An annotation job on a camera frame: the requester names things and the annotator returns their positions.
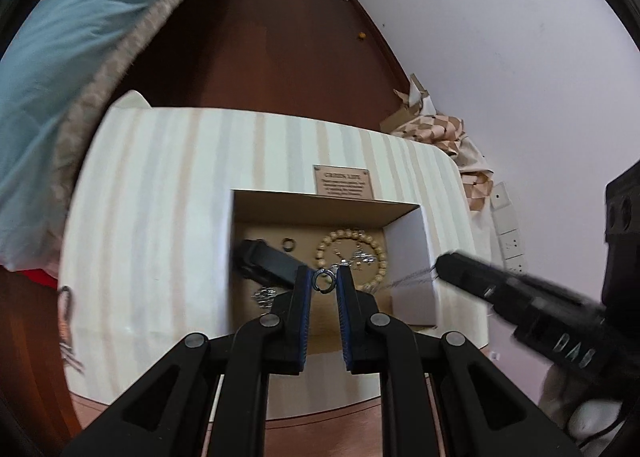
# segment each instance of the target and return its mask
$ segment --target power outlet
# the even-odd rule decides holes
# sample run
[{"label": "power outlet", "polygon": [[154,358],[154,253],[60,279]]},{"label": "power outlet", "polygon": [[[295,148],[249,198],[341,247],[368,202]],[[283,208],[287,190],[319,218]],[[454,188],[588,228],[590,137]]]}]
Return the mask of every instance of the power outlet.
[{"label": "power outlet", "polygon": [[511,259],[504,261],[504,268],[513,273],[527,273],[527,261],[524,259],[524,255],[511,257]]},{"label": "power outlet", "polygon": [[518,255],[523,255],[522,242],[520,242],[520,231],[513,230],[498,236],[502,258],[505,262]]},{"label": "power outlet", "polygon": [[504,182],[495,184],[494,188],[491,190],[491,207],[494,210],[499,210],[500,208],[504,208],[510,204],[511,200],[507,194],[507,187],[504,185]]}]

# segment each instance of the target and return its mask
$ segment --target open box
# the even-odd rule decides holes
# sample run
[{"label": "open box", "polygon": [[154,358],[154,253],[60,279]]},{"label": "open box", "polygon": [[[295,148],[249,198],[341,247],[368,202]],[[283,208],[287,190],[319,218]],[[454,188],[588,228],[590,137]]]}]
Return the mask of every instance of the open box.
[{"label": "open box", "polygon": [[[385,287],[413,273],[428,269],[432,262],[428,249],[428,231],[422,208],[417,204],[341,199],[335,197],[234,190],[232,199],[231,246],[242,239],[264,239],[270,246],[282,249],[282,240],[294,239],[295,249],[289,255],[316,267],[316,251],[322,238],[338,229],[364,230],[386,252],[387,271],[381,289],[375,294],[378,307],[409,325],[436,325],[436,299],[433,282],[423,277],[409,286]],[[355,241],[342,241],[338,250],[349,259]],[[372,252],[368,246],[365,251]],[[337,262],[326,256],[327,263]],[[377,264],[352,269],[356,287],[370,281]],[[259,285],[230,275],[232,326],[239,328],[249,319],[265,313],[252,295]],[[308,353],[340,350],[340,326],[335,293],[313,293],[311,302]]]}]

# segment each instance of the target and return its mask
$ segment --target table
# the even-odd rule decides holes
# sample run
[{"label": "table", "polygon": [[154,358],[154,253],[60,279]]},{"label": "table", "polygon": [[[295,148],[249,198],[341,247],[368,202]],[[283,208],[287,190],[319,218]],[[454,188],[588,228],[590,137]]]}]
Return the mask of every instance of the table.
[{"label": "table", "polygon": [[[369,130],[227,109],[107,112],[66,225],[60,284],[74,293],[69,389],[108,405],[192,331],[228,334],[231,190],[316,192],[313,164],[370,171],[374,196],[423,206],[434,256],[474,253],[455,164],[440,150]],[[486,307],[436,284],[437,334],[488,342]],[[338,408],[379,394],[377,376],[344,372],[340,353],[273,376],[268,417]]]}]

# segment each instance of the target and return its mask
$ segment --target black ring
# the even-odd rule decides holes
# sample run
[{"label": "black ring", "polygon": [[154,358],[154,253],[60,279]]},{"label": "black ring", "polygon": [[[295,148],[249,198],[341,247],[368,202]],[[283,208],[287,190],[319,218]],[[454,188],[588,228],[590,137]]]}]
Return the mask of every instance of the black ring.
[{"label": "black ring", "polygon": [[[331,285],[328,288],[320,289],[320,287],[318,287],[318,284],[316,283],[316,279],[320,275],[327,275],[329,278],[331,278]],[[320,291],[320,293],[322,294],[328,294],[334,290],[336,281],[337,281],[337,278],[335,277],[334,272],[332,272],[330,269],[325,269],[324,267],[322,267],[321,269],[318,269],[311,277],[311,287],[314,288],[316,291]]]},{"label": "black ring", "polygon": [[289,237],[284,238],[282,240],[282,249],[285,253],[292,252],[294,249],[296,249],[296,241],[293,239],[289,239]]}]

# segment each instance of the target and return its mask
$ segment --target blue blanket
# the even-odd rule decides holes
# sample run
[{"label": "blue blanket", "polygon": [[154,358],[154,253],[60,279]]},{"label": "blue blanket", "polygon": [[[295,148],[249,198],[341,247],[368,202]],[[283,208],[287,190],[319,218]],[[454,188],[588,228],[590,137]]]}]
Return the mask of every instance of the blue blanket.
[{"label": "blue blanket", "polygon": [[156,0],[41,0],[0,60],[0,264],[42,267],[58,127],[120,39]]}]

